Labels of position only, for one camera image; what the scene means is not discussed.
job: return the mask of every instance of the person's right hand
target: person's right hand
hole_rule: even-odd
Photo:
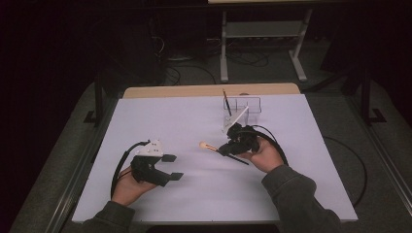
[[[268,173],[284,164],[279,152],[265,139],[257,137],[258,152],[244,152],[237,156],[250,160],[260,171]]]

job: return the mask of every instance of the table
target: table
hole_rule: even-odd
[[[260,184],[261,171],[198,147],[199,141],[213,146],[227,142],[222,133],[222,88],[228,96],[256,96],[261,90],[259,124],[274,133],[290,165],[316,181],[315,195],[321,204],[342,220],[357,219],[304,95],[295,84],[272,83],[129,88],[115,109],[73,220],[84,221],[100,211],[110,198],[111,178],[123,152],[148,139],[159,139],[165,153],[177,155],[173,163],[157,163],[158,170],[185,174],[132,204],[134,221],[207,224],[278,220],[276,208]],[[132,157],[130,154],[124,167]]]

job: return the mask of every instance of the hand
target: hand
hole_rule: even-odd
[[[250,160],[260,171],[268,173],[284,164],[279,152],[265,139],[257,137],[258,152],[244,152],[237,156]]]
[[[131,168],[128,167],[120,172],[118,184],[113,193],[112,201],[121,205],[128,206],[135,202],[145,192],[156,187],[153,183],[136,182],[131,174]]]

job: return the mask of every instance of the forearm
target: forearm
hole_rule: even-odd
[[[82,232],[128,232],[134,210],[109,201],[97,215],[85,221]]]
[[[311,179],[282,165],[269,172],[262,183],[286,232],[340,232],[340,219],[315,199],[316,184]]]

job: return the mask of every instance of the white stand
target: white stand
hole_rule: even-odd
[[[312,9],[306,11],[303,21],[254,21],[254,22],[227,22],[226,12],[223,12],[222,20],[222,54],[221,54],[221,82],[228,82],[227,61],[226,61],[226,38],[247,38],[247,37],[297,37],[297,44],[289,54],[301,82],[306,82],[307,78],[299,61],[299,52],[305,38],[309,25]]]

